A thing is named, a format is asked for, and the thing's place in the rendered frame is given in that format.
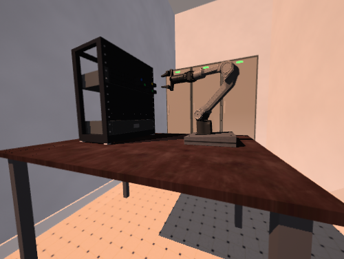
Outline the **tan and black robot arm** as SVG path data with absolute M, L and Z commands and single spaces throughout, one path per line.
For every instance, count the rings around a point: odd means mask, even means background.
M 218 72 L 219 71 L 219 72 Z M 178 83 L 193 83 L 199 79 L 203 79 L 206 75 L 221 73 L 224 77 L 222 86 L 212 95 L 208 102 L 195 110 L 194 117 L 197 122 L 197 133 L 195 135 L 212 134 L 212 121 L 208 120 L 212 109 L 230 92 L 235 86 L 237 77 L 239 76 L 239 67 L 232 61 L 221 62 L 219 65 L 208 69 L 200 68 L 196 71 L 188 71 L 177 75 Z M 237 73 L 237 74 L 236 74 Z

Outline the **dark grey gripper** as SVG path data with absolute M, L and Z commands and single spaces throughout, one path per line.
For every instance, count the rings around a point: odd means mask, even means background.
M 166 76 L 170 76 L 169 80 L 170 80 L 170 85 L 165 85 L 165 86 L 161 86 L 162 88 L 167 88 L 170 89 L 171 91 L 173 91 L 174 88 L 174 84 L 178 83 L 177 80 L 177 75 L 173 75 L 173 70 L 170 69 L 169 71 L 167 71 L 165 74 L 161 75 L 161 77 L 166 77 Z M 171 87 L 172 86 L 172 87 Z

